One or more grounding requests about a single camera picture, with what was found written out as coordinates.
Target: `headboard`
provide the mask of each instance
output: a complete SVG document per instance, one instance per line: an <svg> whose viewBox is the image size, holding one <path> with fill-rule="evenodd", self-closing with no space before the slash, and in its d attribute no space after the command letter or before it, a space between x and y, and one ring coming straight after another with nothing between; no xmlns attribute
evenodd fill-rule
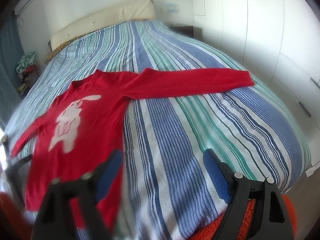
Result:
<svg viewBox="0 0 320 240"><path fill-rule="evenodd" d="M49 47L58 46L75 37L130 20L153 20L156 18L152 0L131 0L115 4L84 16L55 33Z"/></svg>

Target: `wooden floor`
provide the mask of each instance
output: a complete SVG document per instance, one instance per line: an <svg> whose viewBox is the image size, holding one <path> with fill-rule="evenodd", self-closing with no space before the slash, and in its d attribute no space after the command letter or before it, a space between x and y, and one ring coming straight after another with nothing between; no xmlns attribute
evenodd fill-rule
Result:
<svg viewBox="0 0 320 240"><path fill-rule="evenodd" d="M295 206L298 218L296 240L303 240L320 216L320 168L307 178L303 173L286 194Z"/></svg>

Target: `white wardrobe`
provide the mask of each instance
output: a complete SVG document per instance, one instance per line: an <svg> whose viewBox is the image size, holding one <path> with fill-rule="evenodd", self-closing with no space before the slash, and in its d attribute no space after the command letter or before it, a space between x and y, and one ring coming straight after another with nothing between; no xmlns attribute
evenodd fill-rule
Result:
<svg viewBox="0 0 320 240"><path fill-rule="evenodd" d="M320 166L320 23L311 8L305 0L193 1L196 38L242 64L292 112L309 142L311 174Z"/></svg>

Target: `striped bedsheet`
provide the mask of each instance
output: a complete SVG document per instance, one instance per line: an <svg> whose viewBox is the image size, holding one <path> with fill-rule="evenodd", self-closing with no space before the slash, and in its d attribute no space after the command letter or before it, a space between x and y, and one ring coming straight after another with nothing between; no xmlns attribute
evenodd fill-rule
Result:
<svg viewBox="0 0 320 240"><path fill-rule="evenodd" d="M195 68L244 69L200 41L170 31L159 21L130 21L72 42L48 64L5 130L10 148L71 81L96 69L161 71ZM221 214L224 187L212 182L202 152L212 148L247 178L273 177L289 189L310 162L295 120L262 82L224 93L133 100L123 128L122 202L118 239L188 239ZM18 158L32 152L31 140ZM78 230L86 238L85 230Z"/></svg>

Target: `red long-sleeve shirt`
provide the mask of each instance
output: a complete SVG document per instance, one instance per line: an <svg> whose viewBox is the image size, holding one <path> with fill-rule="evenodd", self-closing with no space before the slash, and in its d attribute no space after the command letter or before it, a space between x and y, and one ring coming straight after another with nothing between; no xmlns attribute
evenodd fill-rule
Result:
<svg viewBox="0 0 320 240"><path fill-rule="evenodd" d="M75 180L93 171L109 153L122 149L124 112L131 99L180 97L223 92L254 83L247 71L208 68L186 71L96 72L73 81L17 140L12 156L37 135L25 190L27 210L37 211L54 178ZM120 203L119 170L107 196L97 207L112 228ZM71 203L78 227L79 209Z"/></svg>

